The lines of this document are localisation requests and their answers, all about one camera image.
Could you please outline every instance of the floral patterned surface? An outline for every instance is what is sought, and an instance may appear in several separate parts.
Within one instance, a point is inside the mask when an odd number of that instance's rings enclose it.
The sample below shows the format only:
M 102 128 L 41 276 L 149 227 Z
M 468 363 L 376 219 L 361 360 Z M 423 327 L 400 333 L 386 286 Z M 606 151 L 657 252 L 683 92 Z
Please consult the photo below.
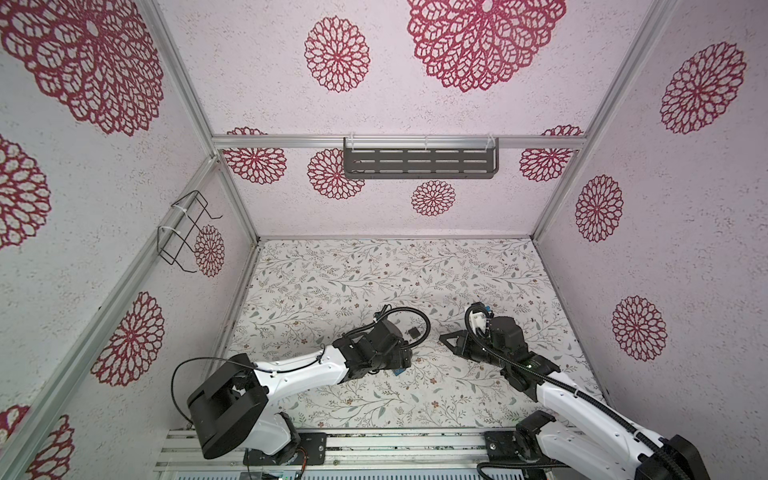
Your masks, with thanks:
M 498 368 L 453 356 L 438 340 L 463 329 L 477 300 L 513 316 L 532 350 L 601 398 L 529 240 L 268 241 L 229 354 L 274 361 L 310 353 L 370 323 L 385 303 L 412 306 L 429 315 L 432 333 L 411 368 L 304 392 L 281 408 L 297 427 L 511 426 L 537 406 Z M 390 319 L 403 332 L 424 331 L 416 316 Z

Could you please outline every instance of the small red flower pattern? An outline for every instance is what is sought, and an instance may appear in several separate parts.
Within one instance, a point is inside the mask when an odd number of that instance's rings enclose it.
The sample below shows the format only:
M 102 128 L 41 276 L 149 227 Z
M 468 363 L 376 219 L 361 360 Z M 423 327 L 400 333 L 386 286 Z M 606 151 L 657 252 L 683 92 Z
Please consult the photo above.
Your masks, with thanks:
M 725 41 L 683 62 L 661 98 L 661 121 L 676 134 L 700 130 L 725 113 L 744 82 L 744 52 Z
M 359 28 L 339 17 L 317 22 L 304 42 L 306 66 L 329 91 L 356 88 L 368 73 L 371 59 Z
M 565 0 L 408 0 L 414 55 L 444 87 L 488 90 L 531 64 Z
M 344 152 L 338 148 L 323 150 L 310 159 L 306 174 L 321 195 L 341 200 L 357 195 L 365 180 L 351 180 L 344 175 Z
M 421 215 L 434 217 L 444 214 L 453 205 L 456 192 L 451 185 L 439 180 L 430 180 L 419 185 L 411 196 L 411 205 Z
M 28 406 L 14 405 L 10 409 L 0 412 L 0 448 L 8 441 L 28 411 Z
M 591 242 L 605 240 L 619 226 L 623 206 L 619 183 L 606 175 L 598 175 L 584 185 L 578 196 L 578 231 Z
M 159 115 L 163 70 L 131 0 L 2 0 L 0 34 L 78 121 L 131 136 Z
M 645 298 L 628 296 L 620 301 L 612 323 L 619 346 L 636 360 L 653 360 L 667 346 L 667 324 Z
M 205 276 L 216 276 L 224 265 L 224 241 L 213 225 L 200 229 L 194 242 L 194 259 Z
M 238 127 L 227 134 L 266 135 L 248 127 Z M 277 182 L 286 172 L 286 156 L 282 148 L 235 148 L 222 154 L 235 174 L 255 184 Z
M 584 132 L 573 125 L 558 125 L 542 135 L 581 135 Z M 527 148 L 520 157 L 520 171 L 523 177 L 545 182 L 560 177 L 563 168 L 571 159 L 573 150 L 567 148 Z
M 165 318 L 149 292 L 139 293 L 91 367 L 99 383 L 126 386 L 145 374 L 163 346 Z
M 0 135 L 0 249 L 34 237 L 51 211 L 51 191 L 37 161 Z
M 56 429 L 48 434 L 42 450 L 29 465 L 26 480 L 64 478 L 69 472 L 69 461 L 74 453 L 73 435 L 74 429 L 69 425 L 69 415 L 62 415 L 56 423 Z

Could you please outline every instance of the red flower print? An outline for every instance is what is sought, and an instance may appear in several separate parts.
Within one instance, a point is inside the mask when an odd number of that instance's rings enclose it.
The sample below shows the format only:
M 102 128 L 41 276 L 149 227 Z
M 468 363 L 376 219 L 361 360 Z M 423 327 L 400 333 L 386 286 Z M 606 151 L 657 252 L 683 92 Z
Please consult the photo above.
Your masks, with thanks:
M 310 159 L 306 175 L 313 188 L 328 198 L 350 198 L 362 190 L 365 180 L 350 180 L 344 176 L 344 153 L 338 148 L 323 150 Z
M 35 236 L 51 211 L 50 197 L 37 161 L 0 135 L 0 249 Z
M 28 406 L 14 405 L 10 409 L 0 412 L 0 448 L 8 441 L 28 411 Z
M 627 355 L 636 360 L 653 360 L 667 346 L 667 324 L 661 312 L 645 298 L 628 296 L 614 310 L 614 336 Z
M 542 135 L 581 135 L 584 132 L 573 125 L 558 125 L 546 130 Z M 528 148 L 520 157 L 520 171 L 523 177 L 537 182 L 545 182 L 560 177 L 563 168 L 571 159 L 573 150 L 567 148 Z
M 131 136 L 159 115 L 163 70 L 131 0 L 3 0 L 0 34 L 76 120 Z
M 74 453 L 72 442 L 74 429 L 69 425 L 69 415 L 62 415 L 56 429 L 48 434 L 40 452 L 27 468 L 27 480 L 44 478 L 61 480 L 69 472 L 69 460 Z
M 227 135 L 266 135 L 256 128 L 238 127 Z M 235 174 L 255 184 L 277 182 L 286 172 L 282 148 L 235 148 L 221 152 Z
M 163 346 L 165 319 L 149 292 L 139 293 L 91 367 L 99 383 L 126 386 L 149 370 Z
M 414 55 L 444 87 L 488 90 L 549 43 L 565 0 L 408 0 Z
M 411 205 L 421 215 L 434 217 L 447 212 L 455 199 L 453 187 L 440 180 L 430 180 L 414 190 Z
M 744 52 L 725 41 L 683 62 L 661 98 L 661 121 L 683 135 L 711 124 L 736 98 L 744 82 Z
M 619 226 L 623 206 L 619 183 L 606 175 L 598 175 L 584 185 L 578 196 L 578 231 L 591 242 L 605 240 Z
M 345 18 L 325 17 L 304 42 L 306 66 L 329 91 L 349 91 L 368 73 L 368 44 L 356 25 Z
M 194 241 L 194 259 L 205 276 L 216 276 L 224 265 L 224 241 L 213 225 L 200 229 Z

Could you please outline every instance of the wire rack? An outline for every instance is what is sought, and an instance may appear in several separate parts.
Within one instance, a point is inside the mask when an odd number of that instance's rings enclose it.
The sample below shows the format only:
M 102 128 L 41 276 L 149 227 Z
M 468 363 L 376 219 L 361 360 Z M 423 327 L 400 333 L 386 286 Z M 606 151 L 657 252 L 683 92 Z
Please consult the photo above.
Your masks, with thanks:
M 189 211 L 193 209 L 194 205 L 198 204 L 200 205 L 201 209 L 200 212 L 195 216 L 191 216 L 189 214 Z M 195 253 L 195 249 L 187 242 L 187 239 L 189 236 L 194 232 L 196 229 L 198 232 L 201 232 L 200 225 L 198 225 L 198 222 L 200 221 L 200 218 L 203 216 L 203 214 L 206 214 L 208 218 L 211 220 L 218 220 L 223 215 L 219 215 L 218 217 L 214 217 L 210 214 L 208 211 L 208 200 L 206 200 L 205 196 L 199 191 L 199 190 L 192 190 L 190 193 L 184 195 L 182 198 L 176 200 L 171 204 L 172 208 L 178 208 L 182 212 L 184 212 L 184 216 L 179 220 L 179 222 L 174 225 L 173 227 L 168 225 L 160 225 L 157 228 L 157 234 L 155 236 L 155 245 L 157 247 L 157 254 L 162 258 L 163 260 L 168 263 L 168 265 L 178 265 L 179 268 L 181 268 L 183 271 L 187 273 L 196 273 L 197 270 L 187 270 L 184 268 L 183 265 L 181 265 L 181 262 L 179 262 L 178 258 L 181 254 L 181 251 L 186 247 L 189 249 L 192 254 Z M 181 222 L 184 218 L 187 218 L 191 221 L 191 225 L 189 230 L 182 234 L 179 231 L 179 226 L 181 225 Z M 171 242 L 171 240 L 177 237 L 179 240 L 181 240 L 181 244 L 176 249 L 175 252 L 171 252 L 168 249 L 168 244 Z

